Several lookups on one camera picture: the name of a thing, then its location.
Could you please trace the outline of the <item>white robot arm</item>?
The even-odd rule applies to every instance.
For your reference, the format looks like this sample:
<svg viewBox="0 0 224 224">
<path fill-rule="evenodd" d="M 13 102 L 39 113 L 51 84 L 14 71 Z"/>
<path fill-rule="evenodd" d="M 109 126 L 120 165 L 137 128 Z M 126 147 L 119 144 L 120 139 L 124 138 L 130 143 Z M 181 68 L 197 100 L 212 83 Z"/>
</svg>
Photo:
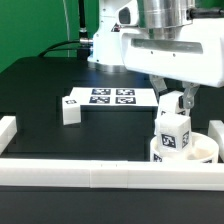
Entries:
<svg viewBox="0 0 224 224">
<path fill-rule="evenodd" d="M 146 73 L 157 95 L 182 83 L 190 109 L 201 85 L 224 86 L 224 9 L 195 0 L 99 0 L 99 28 L 88 64 L 106 72 Z"/>
</svg>

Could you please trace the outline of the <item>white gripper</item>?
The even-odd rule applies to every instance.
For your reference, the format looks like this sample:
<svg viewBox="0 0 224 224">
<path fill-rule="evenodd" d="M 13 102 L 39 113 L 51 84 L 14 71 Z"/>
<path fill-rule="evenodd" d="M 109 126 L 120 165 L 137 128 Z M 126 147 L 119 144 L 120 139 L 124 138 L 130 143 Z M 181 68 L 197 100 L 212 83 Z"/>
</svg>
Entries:
<svg viewBox="0 0 224 224">
<path fill-rule="evenodd" d="M 149 74 L 157 98 L 167 92 L 164 78 L 183 81 L 183 109 L 194 107 L 200 85 L 224 86 L 224 9 L 127 4 L 116 19 L 124 66 Z"/>
</svg>

